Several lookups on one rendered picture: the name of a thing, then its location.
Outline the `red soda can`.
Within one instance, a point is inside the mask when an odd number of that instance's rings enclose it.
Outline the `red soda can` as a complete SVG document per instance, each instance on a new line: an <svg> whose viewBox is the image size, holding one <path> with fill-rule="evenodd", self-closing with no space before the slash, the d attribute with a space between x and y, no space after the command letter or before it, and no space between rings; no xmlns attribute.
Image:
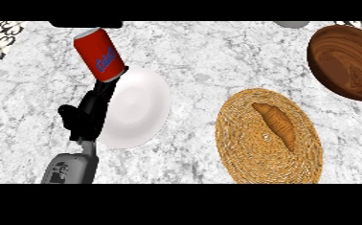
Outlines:
<svg viewBox="0 0 362 225"><path fill-rule="evenodd" d="M106 31L97 27L78 34L74 47L94 78L102 82L117 79L125 66Z"/></svg>

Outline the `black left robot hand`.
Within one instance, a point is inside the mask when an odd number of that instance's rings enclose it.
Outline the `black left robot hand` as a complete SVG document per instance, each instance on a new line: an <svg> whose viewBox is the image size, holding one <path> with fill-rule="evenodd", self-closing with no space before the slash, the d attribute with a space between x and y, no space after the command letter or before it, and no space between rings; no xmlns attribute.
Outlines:
<svg viewBox="0 0 362 225"><path fill-rule="evenodd" d="M71 141L94 141L100 135L108 106L120 78L109 82L97 80L93 89L84 94L78 106L62 104L57 113L63 127L71 131Z"/></svg>

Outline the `grey round object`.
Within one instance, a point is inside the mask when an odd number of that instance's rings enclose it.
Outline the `grey round object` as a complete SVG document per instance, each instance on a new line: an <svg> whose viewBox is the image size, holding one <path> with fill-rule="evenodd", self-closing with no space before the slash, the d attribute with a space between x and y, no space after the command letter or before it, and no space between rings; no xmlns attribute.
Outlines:
<svg viewBox="0 0 362 225"><path fill-rule="evenodd" d="M309 25L310 21L273 21L281 27L300 29Z"/></svg>

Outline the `woven wicker placemat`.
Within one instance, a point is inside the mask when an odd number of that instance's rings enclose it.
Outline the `woven wicker placemat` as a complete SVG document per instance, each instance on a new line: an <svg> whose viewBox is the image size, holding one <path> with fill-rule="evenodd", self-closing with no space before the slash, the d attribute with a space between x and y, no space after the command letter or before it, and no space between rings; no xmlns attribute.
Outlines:
<svg viewBox="0 0 362 225"><path fill-rule="evenodd" d="M292 122L294 151L253 109L254 102L276 106ZM238 183L319 181L322 146L313 123L294 101L278 92L254 88L230 96L217 113L214 140L223 166Z"/></svg>

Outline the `brown wooden bowl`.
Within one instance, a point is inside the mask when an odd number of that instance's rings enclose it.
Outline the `brown wooden bowl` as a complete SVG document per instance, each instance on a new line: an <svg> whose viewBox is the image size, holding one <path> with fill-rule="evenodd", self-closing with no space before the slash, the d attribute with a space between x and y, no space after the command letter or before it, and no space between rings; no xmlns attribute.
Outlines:
<svg viewBox="0 0 362 225"><path fill-rule="evenodd" d="M341 25L320 28L309 41L307 62L322 85L362 101L362 30Z"/></svg>

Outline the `white bowl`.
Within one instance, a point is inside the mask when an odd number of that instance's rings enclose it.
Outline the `white bowl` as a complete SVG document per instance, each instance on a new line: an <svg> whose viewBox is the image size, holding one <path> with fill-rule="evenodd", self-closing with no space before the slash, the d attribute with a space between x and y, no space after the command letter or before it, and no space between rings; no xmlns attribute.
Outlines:
<svg viewBox="0 0 362 225"><path fill-rule="evenodd" d="M131 66L115 84L100 143L111 148L142 145L165 124L170 106L165 79L151 69Z"/></svg>

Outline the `brown croissant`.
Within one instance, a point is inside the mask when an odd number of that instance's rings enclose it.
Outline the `brown croissant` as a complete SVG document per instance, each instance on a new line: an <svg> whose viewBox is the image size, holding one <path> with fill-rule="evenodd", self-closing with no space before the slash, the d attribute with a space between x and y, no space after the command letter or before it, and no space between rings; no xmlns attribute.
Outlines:
<svg viewBox="0 0 362 225"><path fill-rule="evenodd" d="M295 147L295 134L294 134L294 126L289 121L285 113L279 110L279 108L267 103L251 104L253 109L261 115L263 121L269 126L273 133L282 139L285 147L289 151L294 151Z"/></svg>

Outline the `black appliance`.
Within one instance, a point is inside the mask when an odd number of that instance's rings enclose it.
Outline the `black appliance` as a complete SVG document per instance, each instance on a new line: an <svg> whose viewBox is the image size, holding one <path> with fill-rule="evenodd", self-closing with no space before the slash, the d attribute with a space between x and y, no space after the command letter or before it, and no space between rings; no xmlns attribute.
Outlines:
<svg viewBox="0 0 362 225"><path fill-rule="evenodd" d="M122 21L50 21L50 24L56 28L112 28L122 27Z"/></svg>

